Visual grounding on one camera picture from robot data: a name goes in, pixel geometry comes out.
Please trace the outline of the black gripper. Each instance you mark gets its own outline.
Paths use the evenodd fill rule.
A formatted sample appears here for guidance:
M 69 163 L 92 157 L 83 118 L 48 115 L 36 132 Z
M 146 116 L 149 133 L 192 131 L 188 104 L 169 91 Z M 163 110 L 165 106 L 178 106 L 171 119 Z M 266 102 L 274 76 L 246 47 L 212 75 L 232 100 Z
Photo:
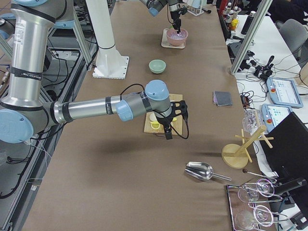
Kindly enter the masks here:
M 159 112 L 158 110 L 155 110 L 155 116 L 157 121 L 163 125 L 165 129 L 165 137 L 167 140 L 173 139 L 172 137 L 172 129 L 171 129 L 171 122 L 173 118 L 175 117 L 175 109 L 172 108 L 169 115 L 164 115 L 163 112 Z
M 176 30 L 177 34 L 179 34 L 181 32 L 181 30 L 180 30 L 180 28 L 181 28 L 180 15 L 181 15 L 181 10 L 176 10 L 176 11 L 170 12 L 171 19 L 173 20 L 172 25 L 174 26 L 174 29 Z

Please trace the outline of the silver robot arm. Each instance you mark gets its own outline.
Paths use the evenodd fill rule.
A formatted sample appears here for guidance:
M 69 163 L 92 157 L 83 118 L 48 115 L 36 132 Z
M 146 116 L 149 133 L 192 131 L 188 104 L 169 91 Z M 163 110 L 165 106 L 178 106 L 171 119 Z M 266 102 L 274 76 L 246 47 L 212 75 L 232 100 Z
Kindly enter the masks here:
M 0 102 L 2 141 L 20 143 L 45 128 L 80 118 L 117 114 L 122 121 L 128 121 L 151 111 L 163 125 L 166 138 L 171 139 L 175 105 L 161 80 L 150 81 L 142 92 L 123 96 L 81 102 L 41 102 L 48 31 L 56 25 L 73 25 L 74 4 L 71 0 L 14 0 L 11 10 L 16 25 L 8 95 Z
M 178 34 L 181 32 L 180 16 L 184 15 L 187 9 L 185 6 L 180 7 L 178 0 L 141 0 L 141 3 L 146 6 L 148 12 L 153 17 L 157 16 L 165 6 L 168 6 L 171 19 L 173 20 L 171 24 Z

